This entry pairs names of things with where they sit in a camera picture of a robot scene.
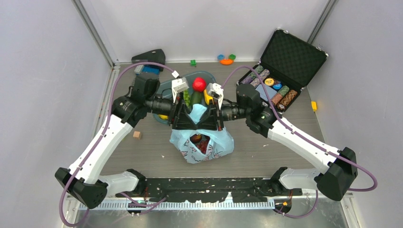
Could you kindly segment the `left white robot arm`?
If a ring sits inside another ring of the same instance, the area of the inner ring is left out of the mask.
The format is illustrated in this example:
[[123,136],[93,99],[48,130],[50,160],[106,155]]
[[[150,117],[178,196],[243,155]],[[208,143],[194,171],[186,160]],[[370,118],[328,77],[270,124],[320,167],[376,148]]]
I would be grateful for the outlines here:
[[156,74],[136,76],[128,93],[112,102],[111,111],[85,151],[69,168],[56,171],[55,177],[66,192],[87,208],[94,209],[106,197],[116,194],[144,195],[147,182],[141,173],[127,169],[120,174],[102,176],[100,172],[119,143],[148,113],[172,115],[189,83],[180,76],[172,80],[171,99],[157,95],[159,86]]

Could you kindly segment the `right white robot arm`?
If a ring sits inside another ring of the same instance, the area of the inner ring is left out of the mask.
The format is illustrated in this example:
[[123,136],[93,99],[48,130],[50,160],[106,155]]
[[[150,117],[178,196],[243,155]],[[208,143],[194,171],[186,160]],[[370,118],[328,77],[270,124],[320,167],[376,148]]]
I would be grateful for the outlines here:
[[292,125],[274,109],[264,106],[260,96],[250,85],[237,87],[237,101],[223,104],[223,89],[217,83],[207,85],[207,94],[213,98],[213,126],[223,128],[223,123],[245,119],[253,132],[274,140],[311,163],[313,169],[282,167],[271,177],[271,188],[278,195],[290,189],[317,190],[334,201],[340,201],[351,191],[358,176],[356,153],[345,147],[340,150],[327,145]]

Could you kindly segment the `light blue plastic bag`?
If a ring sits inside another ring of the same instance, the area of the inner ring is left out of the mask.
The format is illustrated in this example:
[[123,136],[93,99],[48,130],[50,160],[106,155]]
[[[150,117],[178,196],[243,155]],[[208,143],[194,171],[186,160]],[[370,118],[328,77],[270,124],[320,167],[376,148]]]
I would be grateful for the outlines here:
[[217,159],[234,150],[234,139],[223,128],[213,130],[172,130],[170,143],[191,164]]

